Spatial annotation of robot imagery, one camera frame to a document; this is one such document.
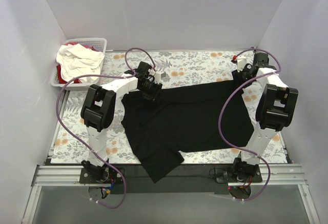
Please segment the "black t-shirt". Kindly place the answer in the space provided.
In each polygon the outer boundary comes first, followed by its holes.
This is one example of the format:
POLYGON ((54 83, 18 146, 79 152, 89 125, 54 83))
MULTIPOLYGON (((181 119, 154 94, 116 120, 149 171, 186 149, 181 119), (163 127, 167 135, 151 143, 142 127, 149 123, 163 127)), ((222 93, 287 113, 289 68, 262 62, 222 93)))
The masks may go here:
POLYGON ((131 92, 122 104, 128 142, 153 182, 183 162, 181 152, 244 147, 254 131, 231 80, 163 89, 157 103, 131 92))

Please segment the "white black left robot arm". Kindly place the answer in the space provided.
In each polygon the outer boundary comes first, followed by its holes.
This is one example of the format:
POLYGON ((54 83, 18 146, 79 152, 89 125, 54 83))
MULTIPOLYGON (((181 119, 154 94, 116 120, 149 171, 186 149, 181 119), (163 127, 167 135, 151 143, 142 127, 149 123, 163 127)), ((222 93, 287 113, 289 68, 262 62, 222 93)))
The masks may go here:
POLYGON ((126 71, 108 84, 91 85, 84 100, 81 117, 88 132, 90 154, 81 162, 88 175, 96 182, 107 182, 110 171, 106 166, 107 131, 114 118, 116 101, 131 91, 138 90, 148 101, 158 101, 162 89, 161 74, 151 65, 140 62, 134 70, 126 71))

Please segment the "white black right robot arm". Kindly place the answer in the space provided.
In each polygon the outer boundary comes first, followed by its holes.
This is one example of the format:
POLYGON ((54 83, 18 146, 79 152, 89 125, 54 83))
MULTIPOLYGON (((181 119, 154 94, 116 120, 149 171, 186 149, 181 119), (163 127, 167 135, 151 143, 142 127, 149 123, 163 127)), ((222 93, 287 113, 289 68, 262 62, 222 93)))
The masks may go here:
POLYGON ((248 87, 254 78, 263 88, 255 113, 256 126, 245 148, 234 159, 232 176, 236 181, 250 181, 260 174, 258 156, 262 155, 273 137, 292 121, 298 90, 288 87, 278 76, 276 67, 269 64, 269 55, 255 53, 253 62, 234 56, 237 69, 232 72, 234 83, 248 87))

